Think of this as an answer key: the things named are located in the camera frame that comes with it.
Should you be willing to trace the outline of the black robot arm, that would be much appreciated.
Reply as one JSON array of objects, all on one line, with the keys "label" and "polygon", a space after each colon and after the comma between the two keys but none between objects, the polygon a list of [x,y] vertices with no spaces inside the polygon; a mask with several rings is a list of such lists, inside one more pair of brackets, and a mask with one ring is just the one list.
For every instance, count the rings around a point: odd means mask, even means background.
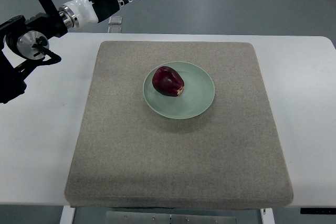
[{"label": "black robot arm", "polygon": [[8,46],[24,61],[13,67],[1,53],[1,103],[5,104],[24,94],[25,79],[39,66],[61,62],[61,57],[49,49],[49,39],[60,38],[79,25],[67,6],[57,9],[52,0],[38,0],[44,12],[26,19],[15,16],[1,24],[1,49]]}]

